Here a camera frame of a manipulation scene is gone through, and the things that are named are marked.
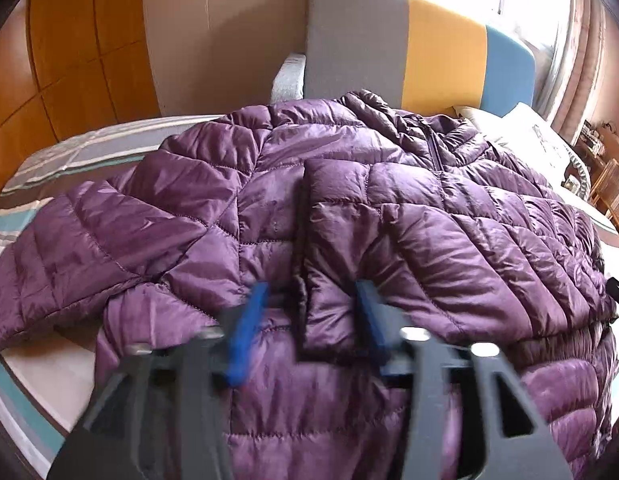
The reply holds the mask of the wooden rattan chair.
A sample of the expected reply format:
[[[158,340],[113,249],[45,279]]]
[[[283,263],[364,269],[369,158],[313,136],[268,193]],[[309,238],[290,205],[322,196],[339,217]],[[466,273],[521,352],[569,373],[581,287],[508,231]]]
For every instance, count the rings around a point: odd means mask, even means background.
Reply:
[[[589,198],[593,205],[602,203],[607,208],[612,223],[619,231],[619,163],[615,159],[605,164],[591,188]]]

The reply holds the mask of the cluttered wooden desk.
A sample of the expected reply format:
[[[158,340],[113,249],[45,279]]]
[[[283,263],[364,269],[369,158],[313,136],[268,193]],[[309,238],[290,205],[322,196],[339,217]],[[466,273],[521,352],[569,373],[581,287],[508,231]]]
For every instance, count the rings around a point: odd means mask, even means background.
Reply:
[[[602,172],[612,159],[619,164],[619,136],[611,122],[594,125],[585,120],[574,149],[592,177]]]

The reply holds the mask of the striped bed sheet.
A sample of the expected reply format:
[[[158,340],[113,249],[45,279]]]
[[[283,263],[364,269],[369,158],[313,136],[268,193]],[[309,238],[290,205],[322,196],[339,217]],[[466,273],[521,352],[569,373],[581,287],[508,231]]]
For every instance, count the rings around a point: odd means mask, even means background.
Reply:
[[[29,156],[0,191],[0,254],[52,197],[132,167],[203,116],[104,127]],[[43,479],[93,387],[99,322],[0,353],[0,479]]]

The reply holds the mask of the grey yellow blue headboard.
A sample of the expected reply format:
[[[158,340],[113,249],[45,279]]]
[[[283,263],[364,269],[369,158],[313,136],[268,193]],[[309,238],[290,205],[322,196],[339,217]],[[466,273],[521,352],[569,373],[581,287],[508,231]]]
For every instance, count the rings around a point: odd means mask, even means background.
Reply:
[[[305,55],[307,99],[366,89],[420,115],[497,116],[533,101],[531,50],[434,0],[308,0]]]

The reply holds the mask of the grey bed side rail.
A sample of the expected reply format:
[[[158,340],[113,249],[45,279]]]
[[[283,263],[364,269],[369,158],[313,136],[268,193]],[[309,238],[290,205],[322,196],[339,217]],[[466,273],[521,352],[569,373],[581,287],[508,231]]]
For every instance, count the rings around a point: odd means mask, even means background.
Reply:
[[[289,54],[272,82],[270,103],[301,100],[304,97],[306,55]]]

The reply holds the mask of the right patterned curtain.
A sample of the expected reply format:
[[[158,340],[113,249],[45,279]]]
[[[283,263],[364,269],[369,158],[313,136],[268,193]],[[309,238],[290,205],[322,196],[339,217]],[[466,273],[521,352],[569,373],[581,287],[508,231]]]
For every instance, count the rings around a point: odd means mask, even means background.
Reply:
[[[607,22],[600,0],[562,0],[560,9],[551,63],[535,110],[573,144],[597,101]]]

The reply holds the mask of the purple quilted down jacket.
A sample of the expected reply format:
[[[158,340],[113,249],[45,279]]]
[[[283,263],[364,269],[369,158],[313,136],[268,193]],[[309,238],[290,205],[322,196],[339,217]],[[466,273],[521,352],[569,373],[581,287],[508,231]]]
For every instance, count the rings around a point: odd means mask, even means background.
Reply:
[[[611,434],[615,304],[590,218],[469,122],[358,91],[250,106],[43,206],[0,255],[0,351],[100,318],[96,380],[269,285],[221,414],[240,479],[390,479],[407,396],[371,373],[368,280],[450,344],[506,353],[574,477]]]

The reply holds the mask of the white printed pillow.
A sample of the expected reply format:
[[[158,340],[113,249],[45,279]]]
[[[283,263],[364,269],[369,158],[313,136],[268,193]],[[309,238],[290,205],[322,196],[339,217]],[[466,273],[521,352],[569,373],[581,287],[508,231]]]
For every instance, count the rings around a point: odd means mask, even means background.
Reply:
[[[562,188],[571,165],[569,147],[532,107],[518,102],[508,114],[495,114],[469,106],[455,106],[489,142],[507,148],[527,166],[542,174],[553,188]]]

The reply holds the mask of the wooden wardrobe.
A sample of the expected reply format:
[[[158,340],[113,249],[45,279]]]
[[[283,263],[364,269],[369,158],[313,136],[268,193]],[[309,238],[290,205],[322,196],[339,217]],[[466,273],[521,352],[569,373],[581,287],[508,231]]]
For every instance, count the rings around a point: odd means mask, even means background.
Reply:
[[[16,0],[0,28],[0,191],[43,148],[158,114],[143,0]]]

